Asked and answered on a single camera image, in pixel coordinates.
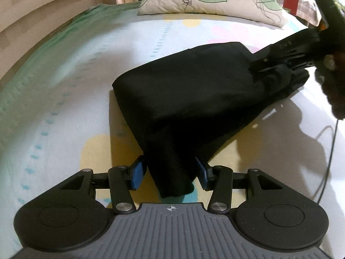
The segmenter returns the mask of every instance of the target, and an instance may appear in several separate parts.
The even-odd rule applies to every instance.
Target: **crosshair symbol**
[[[177,208],[171,205],[171,206],[167,207],[166,209],[169,210],[169,211],[171,211],[171,212],[173,212],[173,211],[176,210]]]

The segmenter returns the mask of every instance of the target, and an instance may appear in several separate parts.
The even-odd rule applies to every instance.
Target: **bed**
[[[125,123],[111,83],[122,73],[207,43],[238,41],[255,52],[304,29],[296,18],[282,28],[206,14],[138,16],[140,2],[0,0],[0,258],[21,245],[16,211],[84,168],[95,173],[130,165],[141,149]],[[227,141],[209,161],[237,172],[257,167],[315,199],[326,171],[335,118],[313,77]],[[345,255],[345,125],[339,124],[331,177],[321,201],[330,225],[322,248]],[[146,174],[132,192],[140,202],[204,202],[195,190],[161,199]],[[234,192],[232,205],[244,200]],[[110,204],[109,190],[97,200]]]

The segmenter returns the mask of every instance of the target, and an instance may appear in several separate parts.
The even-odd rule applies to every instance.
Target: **wooden bed frame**
[[[0,0],[0,91],[36,48],[99,3],[116,0]]]

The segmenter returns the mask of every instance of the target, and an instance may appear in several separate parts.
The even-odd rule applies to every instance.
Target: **black cloth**
[[[301,87],[306,70],[285,65],[254,81],[241,43],[198,46],[119,76],[113,89],[162,197],[193,191],[203,161],[274,101]]]

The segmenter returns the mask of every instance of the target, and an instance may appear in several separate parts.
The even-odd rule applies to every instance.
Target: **pillowcase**
[[[273,0],[142,0],[139,14],[205,13],[241,17],[282,27],[289,14]]]

